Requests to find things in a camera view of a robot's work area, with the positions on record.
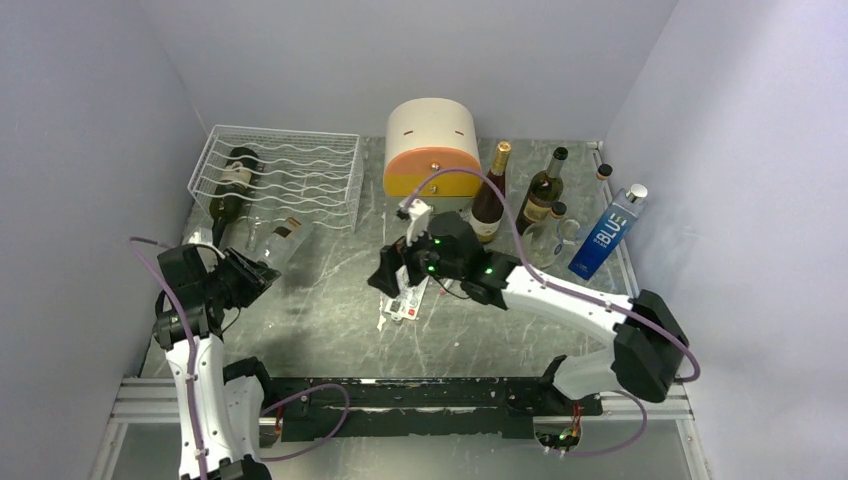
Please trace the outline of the clear open-neck bottle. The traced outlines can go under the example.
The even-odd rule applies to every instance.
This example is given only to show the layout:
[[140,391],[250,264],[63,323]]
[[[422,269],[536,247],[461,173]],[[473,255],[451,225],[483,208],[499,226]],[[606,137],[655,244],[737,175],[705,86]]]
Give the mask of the clear open-neck bottle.
[[260,233],[263,226],[263,220],[258,216],[248,216],[245,223],[247,226],[245,248],[248,252],[255,253],[257,246],[260,243]]

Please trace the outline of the clear bottle black-gold label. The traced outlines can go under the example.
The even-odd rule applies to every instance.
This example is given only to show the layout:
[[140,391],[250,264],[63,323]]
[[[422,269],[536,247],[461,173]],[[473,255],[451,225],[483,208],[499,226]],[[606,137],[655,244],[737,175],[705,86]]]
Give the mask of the clear bottle black-gold label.
[[312,233],[313,224],[295,217],[278,222],[256,249],[256,261],[282,271]]

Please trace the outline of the dark red wine bottle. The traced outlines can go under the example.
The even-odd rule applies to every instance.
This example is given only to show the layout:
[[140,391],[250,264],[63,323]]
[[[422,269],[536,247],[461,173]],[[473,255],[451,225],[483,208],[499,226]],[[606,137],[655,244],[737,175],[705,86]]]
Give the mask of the dark red wine bottle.
[[482,182],[472,202],[468,221],[482,243],[491,242],[500,226],[504,208],[497,192],[505,194],[506,168],[511,152],[510,142],[501,141],[497,144],[492,165],[486,175],[492,185]]

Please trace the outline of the clear bottle cream label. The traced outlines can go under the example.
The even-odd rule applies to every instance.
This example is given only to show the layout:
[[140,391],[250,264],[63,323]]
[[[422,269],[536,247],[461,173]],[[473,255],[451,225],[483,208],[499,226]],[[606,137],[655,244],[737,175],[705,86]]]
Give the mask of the clear bottle cream label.
[[557,201],[543,221],[525,230],[522,235],[522,248],[533,267],[539,270],[547,269],[561,253],[564,240],[560,233],[560,224],[566,212],[566,204]]

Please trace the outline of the dark green wine bottle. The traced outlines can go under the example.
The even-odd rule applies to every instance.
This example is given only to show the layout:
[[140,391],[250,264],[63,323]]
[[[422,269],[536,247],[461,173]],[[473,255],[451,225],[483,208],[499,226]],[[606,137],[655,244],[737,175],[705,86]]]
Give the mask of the dark green wine bottle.
[[532,177],[515,222],[520,235],[545,220],[560,199],[564,189],[561,171],[568,156],[569,150],[566,147],[557,147],[547,167]]

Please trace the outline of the clear glass bottle black cap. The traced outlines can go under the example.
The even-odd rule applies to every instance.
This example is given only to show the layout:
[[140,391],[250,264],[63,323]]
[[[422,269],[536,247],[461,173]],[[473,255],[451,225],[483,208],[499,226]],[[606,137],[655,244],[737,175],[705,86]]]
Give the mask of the clear glass bottle black cap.
[[569,212],[561,222],[559,230],[567,245],[578,245],[588,236],[604,204],[602,190],[612,172],[611,165],[601,163],[595,171],[595,180],[588,183],[578,195],[569,198]]

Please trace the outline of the blue clear square bottle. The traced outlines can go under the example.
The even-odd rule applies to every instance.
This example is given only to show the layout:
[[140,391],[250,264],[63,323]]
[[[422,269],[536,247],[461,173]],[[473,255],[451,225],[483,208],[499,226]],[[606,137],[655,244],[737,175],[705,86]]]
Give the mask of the blue clear square bottle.
[[648,189],[642,184],[620,189],[586,236],[568,269],[589,280],[638,221],[647,196]]

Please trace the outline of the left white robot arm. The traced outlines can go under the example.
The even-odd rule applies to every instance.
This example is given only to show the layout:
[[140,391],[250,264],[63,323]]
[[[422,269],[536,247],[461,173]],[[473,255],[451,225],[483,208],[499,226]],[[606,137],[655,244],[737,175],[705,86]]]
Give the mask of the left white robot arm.
[[255,357],[225,364],[224,317],[244,310],[280,272],[228,248],[206,266],[202,244],[160,253],[162,283],[153,337],[172,373],[181,428],[181,479],[268,479],[259,457],[260,416],[273,409],[277,388]]

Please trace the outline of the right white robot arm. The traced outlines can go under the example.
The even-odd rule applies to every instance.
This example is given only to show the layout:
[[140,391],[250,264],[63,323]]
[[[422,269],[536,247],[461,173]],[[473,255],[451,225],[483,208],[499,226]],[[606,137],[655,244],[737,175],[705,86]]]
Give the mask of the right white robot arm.
[[516,256],[486,249],[456,212],[429,221],[412,218],[406,235],[381,248],[367,283],[397,298],[402,287],[427,278],[455,280],[481,305],[556,320],[602,344],[600,351],[552,361],[539,398],[553,414],[614,390],[662,403],[689,346],[658,294],[643,290],[629,298],[540,273]]

